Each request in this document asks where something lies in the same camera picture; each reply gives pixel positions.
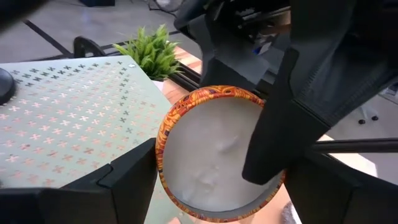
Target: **perforated metal plate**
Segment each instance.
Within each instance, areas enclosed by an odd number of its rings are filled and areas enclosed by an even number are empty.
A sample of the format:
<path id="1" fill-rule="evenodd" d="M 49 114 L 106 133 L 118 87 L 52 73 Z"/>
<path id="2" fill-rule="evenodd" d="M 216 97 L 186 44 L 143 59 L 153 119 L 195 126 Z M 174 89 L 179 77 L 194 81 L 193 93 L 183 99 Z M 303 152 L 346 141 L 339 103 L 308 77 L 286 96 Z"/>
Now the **perforated metal plate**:
<path id="1" fill-rule="evenodd" d="M 170 103 L 128 56 L 1 64 L 17 93 L 0 106 L 3 187 L 61 187 L 156 137 Z M 180 211 L 159 181 L 147 216 Z"/>

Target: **orange patterned rim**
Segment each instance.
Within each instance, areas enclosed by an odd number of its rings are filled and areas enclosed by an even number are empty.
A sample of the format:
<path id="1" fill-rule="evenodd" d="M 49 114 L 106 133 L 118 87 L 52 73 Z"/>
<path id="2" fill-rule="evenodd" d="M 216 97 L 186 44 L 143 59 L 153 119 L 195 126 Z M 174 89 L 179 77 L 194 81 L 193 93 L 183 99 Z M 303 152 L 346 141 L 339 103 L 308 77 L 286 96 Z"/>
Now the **orange patterned rim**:
<path id="1" fill-rule="evenodd" d="M 221 97 L 235 97 L 235 98 L 244 98 L 247 100 L 250 100 L 254 103 L 257 103 L 260 106 L 264 106 L 264 102 L 256 95 L 243 90 L 241 88 L 235 87 L 235 86 L 206 86 L 200 89 L 197 89 L 180 100 L 178 100 L 173 107 L 169 110 L 169 112 L 166 114 L 165 118 L 163 119 L 162 124 L 160 125 L 159 132 L 156 137 L 156 146 L 155 146 L 155 153 L 156 153 L 156 163 L 157 163 L 157 168 L 159 171 L 159 177 L 160 181 L 163 185 L 164 190 L 166 191 L 166 194 L 170 197 L 170 199 L 173 201 L 174 204 L 178 208 L 180 208 L 182 211 L 185 213 L 195 217 L 199 218 L 204 221 L 208 222 L 215 222 L 215 223 L 226 223 L 226 222 L 233 222 L 237 221 L 246 217 L 249 217 L 256 212 L 258 212 L 262 207 L 266 206 L 274 197 L 274 195 L 277 193 L 279 190 L 280 186 L 283 184 L 285 180 L 285 172 L 283 171 L 280 179 L 278 186 L 275 188 L 275 190 L 268 196 L 264 202 L 262 202 L 258 207 L 255 209 L 252 209 L 250 212 L 244 215 L 240 215 L 237 217 L 231 217 L 231 218 L 211 218 L 211 217 L 206 217 L 203 214 L 199 214 L 197 212 L 194 212 L 187 208 L 184 204 L 180 203 L 177 198 L 174 197 L 174 195 L 171 193 L 170 189 L 167 187 L 166 180 L 164 178 L 163 174 L 163 152 L 165 149 L 167 137 L 171 131 L 171 129 L 174 127 L 174 125 L 177 123 L 177 121 L 190 109 L 194 108 L 195 106 L 204 103 L 208 100 L 212 99 L 217 99 Z"/>

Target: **potted plant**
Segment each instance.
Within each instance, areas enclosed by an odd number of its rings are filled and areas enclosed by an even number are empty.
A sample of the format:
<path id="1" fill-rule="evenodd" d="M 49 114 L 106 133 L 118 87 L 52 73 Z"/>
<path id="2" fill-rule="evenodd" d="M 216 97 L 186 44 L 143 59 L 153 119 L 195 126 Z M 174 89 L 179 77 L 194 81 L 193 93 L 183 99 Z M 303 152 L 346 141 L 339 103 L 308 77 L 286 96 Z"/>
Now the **potted plant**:
<path id="1" fill-rule="evenodd" d="M 126 42 L 126 48 L 113 46 L 123 55 L 130 55 L 155 85 L 162 90 L 163 81 L 173 73 L 180 73 L 174 48 L 176 42 L 170 42 L 165 25 L 161 25 L 152 35 L 145 34 L 145 28 L 140 27 L 136 39 Z"/>

